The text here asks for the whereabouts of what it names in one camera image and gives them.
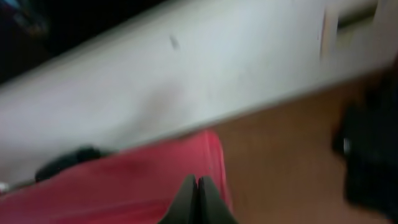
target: red cloth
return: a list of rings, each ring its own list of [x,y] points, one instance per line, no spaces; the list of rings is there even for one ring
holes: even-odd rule
[[[215,133],[87,162],[0,197],[0,223],[157,223],[184,178],[209,175],[231,208]]]

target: black object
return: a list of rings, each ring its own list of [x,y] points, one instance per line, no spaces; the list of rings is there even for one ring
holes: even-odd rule
[[[159,224],[236,224],[210,177],[188,176]]]
[[[398,223],[398,104],[391,76],[347,107],[333,150],[346,159],[345,199]]]
[[[74,152],[60,156],[43,166],[36,172],[35,180],[36,182],[47,180],[67,168],[71,168],[84,162],[100,159],[108,155],[108,152],[103,152],[93,146],[81,147]]]

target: brown surface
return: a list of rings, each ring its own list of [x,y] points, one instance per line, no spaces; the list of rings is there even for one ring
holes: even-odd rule
[[[343,200],[345,164],[331,151],[345,103],[371,77],[215,127],[240,223],[388,223]]]

